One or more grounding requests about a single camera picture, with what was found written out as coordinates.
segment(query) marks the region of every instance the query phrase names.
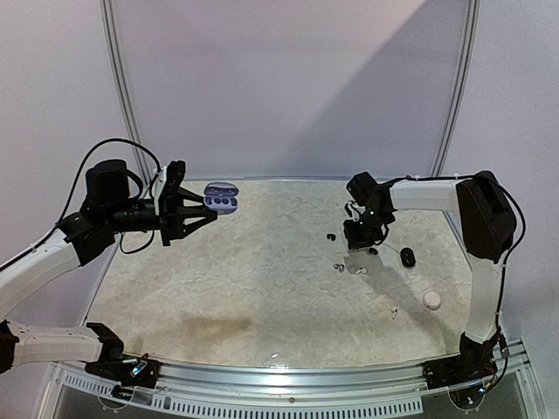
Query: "metal frame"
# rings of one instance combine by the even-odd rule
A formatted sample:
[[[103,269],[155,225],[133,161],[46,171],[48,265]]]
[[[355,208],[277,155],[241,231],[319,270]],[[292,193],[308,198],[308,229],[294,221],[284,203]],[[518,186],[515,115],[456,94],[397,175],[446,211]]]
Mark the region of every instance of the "metal frame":
[[[462,38],[462,52],[459,58],[459,65],[456,72],[454,81],[454,93],[452,95],[451,107],[446,117],[445,129],[443,137],[438,147],[437,155],[431,169],[431,176],[440,176],[443,172],[448,149],[451,144],[452,134],[456,127],[458,119],[460,103],[464,96],[464,89],[466,85],[466,76],[470,66],[470,61],[473,52],[473,41],[475,37],[475,29],[478,23],[478,15],[480,11],[480,0],[469,0],[468,16],[464,28],[464,35]]]
[[[124,124],[128,131],[128,138],[137,144],[141,144],[140,132],[132,110],[132,101],[130,100],[128,85],[122,67],[121,50],[119,48],[114,22],[113,2],[111,0],[100,0],[100,7],[103,27],[105,29],[105,38],[107,40],[108,56],[113,70],[114,86],[119,97],[119,102],[121,103],[122,117],[124,118]],[[132,152],[134,153],[144,184],[149,185],[153,175],[149,168],[146,155],[136,147],[132,148]]]
[[[431,176],[437,176],[442,173],[448,149],[450,147],[452,134],[456,126],[460,102],[462,100],[466,84],[466,75],[472,56],[473,40],[478,20],[480,0],[466,1],[468,2],[468,12],[462,36],[462,51],[459,55],[459,63],[454,78],[454,91],[448,115],[446,117],[441,142],[438,146],[438,152],[435,155],[435,160],[431,167]],[[130,99],[125,72],[122,65],[121,50],[119,47],[116,23],[114,21],[113,1],[100,0],[100,7],[103,26],[105,29],[105,37],[107,39],[108,54],[114,75],[114,84],[119,97],[119,102],[121,103],[122,115],[128,131],[128,136],[130,140],[141,144],[140,131],[134,117],[132,101]],[[138,167],[140,168],[143,181],[149,183],[151,170],[149,169],[148,161],[145,155],[136,148],[133,148],[133,152]]]
[[[516,374],[528,417],[543,418],[545,412],[541,396],[524,346],[520,340],[515,340],[509,347],[511,355],[507,374]],[[494,356],[501,370],[504,360],[498,350],[495,350]],[[375,407],[399,406],[416,401],[418,409],[415,413],[420,413],[418,401],[422,396],[448,391],[448,388],[427,388],[421,362],[358,368],[281,369],[165,361],[157,387],[154,390],[136,388],[130,405],[201,418],[225,417],[216,413],[218,409],[231,411],[237,419],[266,419],[266,412],[275,412],[275,419],[297,419],[299,412],[302,412],[303,419],[305,413],[308,413],[307,419],[326,419],[326,412],[330,412],[330,419],[334,419],[332,412],[338,411],[341,412],[341,419],[343,412],[346,419],[354,412],[356,416],[353,417],[362,419],[398,417],[404,415],[374,416],[367,412]],[[52,418],[63,386],[99,395],[112,402],[122,402],[109,395],[114,384],[85,373],[83,364],[78,362],[61,363],[54,368],[38,417]]]

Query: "white wall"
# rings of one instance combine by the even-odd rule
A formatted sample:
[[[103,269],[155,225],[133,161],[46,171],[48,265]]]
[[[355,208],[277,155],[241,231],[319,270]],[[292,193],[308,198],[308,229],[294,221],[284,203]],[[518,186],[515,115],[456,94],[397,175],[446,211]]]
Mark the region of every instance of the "white wall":
[[[549,417],[559,417],[559,2],[481,2],[445,172],[491,169],[522,206],[504,322],[522,337]]]
[[[4,1],[0,5],[0,261],[49,230],[81,159],[97,141],[125,136],[99,2]],[[109,145],[91,163],[119,156]],[[83,200],[83,182],[71,210]],[[58,278],[10,316],[35,325],[80,323],[107,261]],[[0,376],[0,417],[32,417],[46,365]]]
[[[144,144],[189,178],[428,175],[465,0],[119,0]]]

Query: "gray wall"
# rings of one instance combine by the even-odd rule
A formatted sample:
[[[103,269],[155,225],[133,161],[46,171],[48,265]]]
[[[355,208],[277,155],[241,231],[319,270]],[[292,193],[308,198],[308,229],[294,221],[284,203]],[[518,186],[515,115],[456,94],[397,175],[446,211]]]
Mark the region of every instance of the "gray wall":
[[[142,140],[189,178],[427,175],[465,0],[119,0]]]
[[[473,60],[445,172],[489,168],[517,198],[528,235],[504,299],[549,417],[559,417],[559,3],[482,1]]]
[[[0,261],[37,241],[58,219],[87,150],[125,136],[98,2],[25,0],[0,6]],[[107,146],[91,163],[120,156]],[[79,183],[70,210],[83,200]],[[107,254],[56,279],[11,319],[73,326],[84,317]],[[31,418],[41,403],[48,365],[0,375],[0,417]]]

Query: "small black object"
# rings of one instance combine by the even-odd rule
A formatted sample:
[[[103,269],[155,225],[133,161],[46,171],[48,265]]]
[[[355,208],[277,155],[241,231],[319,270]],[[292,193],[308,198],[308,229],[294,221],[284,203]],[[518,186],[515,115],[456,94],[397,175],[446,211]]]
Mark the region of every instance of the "small black object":
[[[416,265],[416,257],[413,254],[413,250],[409,247],[404,247],[400,251],[400,258],[402,259],[402,265],[404,268],[413,268]]]

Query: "vent grille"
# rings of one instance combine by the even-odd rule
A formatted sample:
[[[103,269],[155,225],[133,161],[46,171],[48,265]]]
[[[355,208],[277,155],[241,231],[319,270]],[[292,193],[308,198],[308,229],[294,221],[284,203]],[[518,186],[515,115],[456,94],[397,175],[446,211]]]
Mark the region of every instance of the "vent grille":
[[[101,395],[118,401],[111,396],[112,384],[96,378],[66,371],[64,385],[92,395]],[[172,413],[176,416],[191,418],[217,419],[370,419],[405,417],[423,413],[421,397],[408,397],[398,401],[375,402],[368,405],[352,407],[327,408],[267,408],[235,406],[228,407],[217,403],[193,402],[176,396],[153,395],[151,404],[146,406],[130,402],[130,405],[144,409]]]

